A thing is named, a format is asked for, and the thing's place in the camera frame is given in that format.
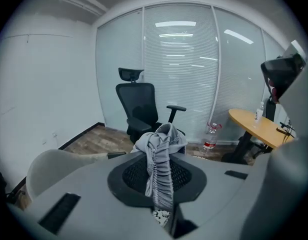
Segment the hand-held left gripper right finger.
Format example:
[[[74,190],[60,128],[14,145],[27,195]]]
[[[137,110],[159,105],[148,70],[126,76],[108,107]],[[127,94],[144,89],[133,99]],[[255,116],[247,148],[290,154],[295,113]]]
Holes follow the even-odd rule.
[[[197,173],[193,173],[191,184],[203,186],[198,192],[189,184],[180,189],[182,197],[193,194],[195,200],[180,203],[174,216],[178,225],[174,235],[178,240],[238,240],[247,210],[239,212],[239,193],[244,179],[227,175],[227,171],[247,176],[250,165],[234,164],[193,157],[173,155],[172,158],[185,162]]]

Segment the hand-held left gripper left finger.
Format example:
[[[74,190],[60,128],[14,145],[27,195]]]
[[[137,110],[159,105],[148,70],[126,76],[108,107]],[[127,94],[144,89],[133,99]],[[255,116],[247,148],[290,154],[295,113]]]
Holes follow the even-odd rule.
[[[39,195],[26,211],[13,205],[8,208],[37,240],[170,240],[149,208],[127,206],[108,188],[109,173],[139,155],[125,154],[81,167]],[[53,234],[39,221],[66,193],[80,199],[58,233]]]

